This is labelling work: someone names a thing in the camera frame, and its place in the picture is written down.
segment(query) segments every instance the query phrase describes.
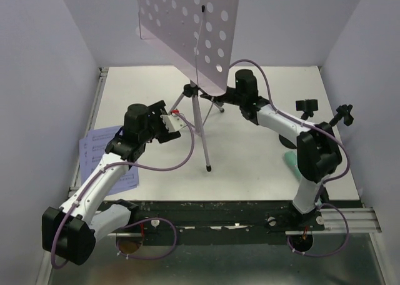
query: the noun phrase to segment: metal floor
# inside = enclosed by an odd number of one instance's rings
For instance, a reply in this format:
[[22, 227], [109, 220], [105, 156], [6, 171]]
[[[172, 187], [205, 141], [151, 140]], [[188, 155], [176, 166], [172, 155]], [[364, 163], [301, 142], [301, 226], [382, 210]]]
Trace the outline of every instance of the metal floor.
[[[340, 235], [314, 237], [314, 253], [336, 249]], [[147, 255], [164, 247], [142, 247]], [[82, 266], [53, 271], [50, 285], [242, 285], [384, 284], [368, 234], [352, 235], [347, 248], [332, 257], [308, 258], [287, 246], [178, 246], [157, 261], [116, 256], [114, 239], [104, 238]]]

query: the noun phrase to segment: black clamp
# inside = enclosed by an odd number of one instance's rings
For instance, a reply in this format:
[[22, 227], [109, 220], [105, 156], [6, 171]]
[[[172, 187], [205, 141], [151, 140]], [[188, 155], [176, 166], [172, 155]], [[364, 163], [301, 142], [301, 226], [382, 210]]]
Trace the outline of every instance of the black clamp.
[[337, 107], [337, 114], [332, 118], [329, 124], [333, 127], [343, 118], [343, 123], [347, 127], [350, 126], [354, 121], [354, 118], [350, 114], [352, 109], [353, 105], [342, 105]]
[[133, 224], [136, 222], [136, 213], [139, 210], [139, 205], [135, 204], [134, 202], [125, 201], [124, 199], [119, 199], [117, 201], [112, 202], [115, 205], [121, 205], [128, 209], [131, 212], [131, 217], [127, 224]]
[[306, 121], [308, 118], [314, 116], [315, 111], [318, 111], [318, 100], [304, 99], [302, 101], [296, 101], [296, 110], [303, 111], [301, 119]]
[[199, 88], [197, 86], [191, 86], [190, 84], [186, 84], [183, 86], [183, 95], [187, 98], [191, 98], [192, 96], [199, 95]]

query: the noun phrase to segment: screw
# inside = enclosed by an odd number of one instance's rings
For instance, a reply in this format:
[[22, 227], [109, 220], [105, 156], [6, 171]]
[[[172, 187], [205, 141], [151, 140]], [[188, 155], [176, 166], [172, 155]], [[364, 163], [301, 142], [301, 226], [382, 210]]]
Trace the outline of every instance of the screw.
[[267, 222], [268, 222], [268, 224], [269, 224], [271, 227], [273, 227], [273, 226], [276, 225], [276, 219], [275, 219], [275, 217], [270, 216], [270, 217], [267, 219]]
[[160, 221], [158, 220], [158, 219], [153, 219], [152, 221], [151, 221], [151, 225], [153, 226], [153, 227], [158, 227], [158, 225], [160, 224]]
[[317, 224], [319, 224], [321, 226], [325, 223], [325, 219], [322, 216], [318, 216], [316, 221], [317, 221]]

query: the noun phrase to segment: white wall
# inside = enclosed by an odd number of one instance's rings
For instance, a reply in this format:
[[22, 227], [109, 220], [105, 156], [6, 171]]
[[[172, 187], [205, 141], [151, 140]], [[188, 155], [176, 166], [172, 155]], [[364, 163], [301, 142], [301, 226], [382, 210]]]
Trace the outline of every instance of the white wall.
[[[101, 66], [169, 64], [141, 42], [136, 0], [65, 0]], [[359, 0], [240, 0], [232, 60], [322, 65]]]
[[400, 280], [400, 0], [361, 0], [321, 72], [331, 104], [354, 105], [341, 137]]
[[0, 284], [34, 284], [98, 78], [63, 0], [0, 0]]

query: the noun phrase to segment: black knob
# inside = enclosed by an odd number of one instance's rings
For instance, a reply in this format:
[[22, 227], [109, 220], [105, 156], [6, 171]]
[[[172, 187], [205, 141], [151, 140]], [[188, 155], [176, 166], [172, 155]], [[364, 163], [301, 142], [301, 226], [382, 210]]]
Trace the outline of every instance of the black knob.
[[333, 127], [343, 118], [343, 123], [347, 127], [350, 126], [354, 121], [354, 118], [350, 114], [352, 109], [353, 105], [341, 105], [337, 107], [337, 114], [332, 118], [329, 124]]
[[296, 101], [296, 110], [302, 111], [301, 119], [307, 120], [314, 116], [314, 111], [318, 111], [318, 100], [304, 99], [302, 101]]

